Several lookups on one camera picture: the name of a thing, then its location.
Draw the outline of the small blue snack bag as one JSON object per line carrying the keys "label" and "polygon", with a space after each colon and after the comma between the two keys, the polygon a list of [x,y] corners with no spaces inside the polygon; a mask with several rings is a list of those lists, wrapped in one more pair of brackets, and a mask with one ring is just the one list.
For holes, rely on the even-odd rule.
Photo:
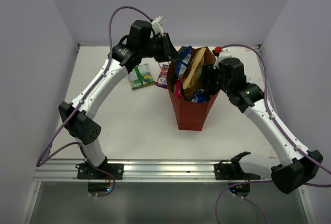
{"label": "small blue snack bag", "polygon": [[191,61],[191,51],[192,51],[192,46],[181,47],[179,49],[178,52],[180,54],[181,59],[176,62],[175,80],[181,79],[184,73],[186,72]]}

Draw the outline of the brown kraft snack bag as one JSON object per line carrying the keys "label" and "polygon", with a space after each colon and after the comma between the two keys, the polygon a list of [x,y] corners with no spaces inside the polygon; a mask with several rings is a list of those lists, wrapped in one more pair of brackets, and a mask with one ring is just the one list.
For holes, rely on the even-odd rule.
{"label": "brown kraft snack bag", "polygon": [[201,88],[200,77],[202,74],[202,67],[204,65],[204,54],[206,47],[198,49],[194,58],[188,67],[188,73],[184,77],[182,88],[184,97],[187,99],[193,98],[195,92]]}

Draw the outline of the large blue chip bag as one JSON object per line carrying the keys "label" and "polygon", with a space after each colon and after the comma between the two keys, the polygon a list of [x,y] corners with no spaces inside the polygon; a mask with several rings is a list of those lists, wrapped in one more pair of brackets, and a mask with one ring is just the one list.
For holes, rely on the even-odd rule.
{"label": "large blue chip bag", "polygon": [[209,102],[214,96],[213,92],[210,90],[200,89],[194,93],[191,102],[194,103],[205,103]]}

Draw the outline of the pink snack bag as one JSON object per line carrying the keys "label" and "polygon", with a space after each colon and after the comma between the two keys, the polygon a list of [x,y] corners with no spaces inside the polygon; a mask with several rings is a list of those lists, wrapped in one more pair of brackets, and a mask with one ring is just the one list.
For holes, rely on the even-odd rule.
{"label": "pink snack bag", "polygon": [[183,99],[182,82],[183,82],[183,78],[178,79],[175,81],[173,86],[173,94],[179,99]]}

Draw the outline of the red paper bag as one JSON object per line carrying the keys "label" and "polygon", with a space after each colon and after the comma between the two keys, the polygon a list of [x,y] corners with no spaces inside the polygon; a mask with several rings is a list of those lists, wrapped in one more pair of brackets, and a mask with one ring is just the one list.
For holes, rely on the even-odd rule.
{"label": "red paper bag", "polygon": [[[191,51],[191,61],[194,58],[196,52],[200,48],[192,48]],[[214,57],[211,50],[206,47],[206,51],[204,54],[204,64],[214,64],[216,61],[216,58]],[[209,114],[209,111],[211,107],[213,106],[216,97],[218,95],[218,92],[214,94],[212,99],[209,102],[205,103],[194,103],[191,102],[191,99],[187,99],[183,95],[183,99],[177,98],[173,94],[173,86],[175,83],[175,66],[177,61],[172,61],[169,64],[169,70],[167,74],[167,89],[169,92],[171,104],[175,113],[176,121],[177,121],[177,127],[179,130],[193,130],[193,131],[201,131],[203,129],[204,123],[206,121],[206,118]]]}

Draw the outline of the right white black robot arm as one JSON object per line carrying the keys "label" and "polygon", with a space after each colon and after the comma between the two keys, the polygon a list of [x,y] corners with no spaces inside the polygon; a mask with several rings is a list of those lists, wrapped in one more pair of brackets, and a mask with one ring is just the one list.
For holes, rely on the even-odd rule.
{"label": "right white black robot arm", "polygon": [[238,180],[252,174],[271,179],[281,192],[289,194],[316,176],[322,154],[295,139],[269,106],[261,88],[247,81],[238,58],[225,58],[217,66],[204,65],[201,81],[207,89],[225,92],[230,103],[258,127],[276,153],[276,158],[270,159],[242,152],[230,163],[221,161],[214,166],[216,179]]}

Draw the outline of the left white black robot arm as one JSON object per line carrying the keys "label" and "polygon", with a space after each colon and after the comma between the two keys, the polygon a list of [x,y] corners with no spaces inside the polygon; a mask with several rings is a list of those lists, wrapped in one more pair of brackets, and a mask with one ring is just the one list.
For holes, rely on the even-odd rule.
{"label": "left white black robot arm", "polygon": [[165,21],[165,16],[150,22],[136,20],[129,34],[112,48],[93,81],[70,103],[63,101],[59,105],[64,127],[82,144],[83,153],[91,163],[89,172],[97,179],[106,176],[108,167],[98,141],[101,126],[93,119],[106,97],[142,59],[152,57],[161,63],[180,59],[168,33],[163,31]]}

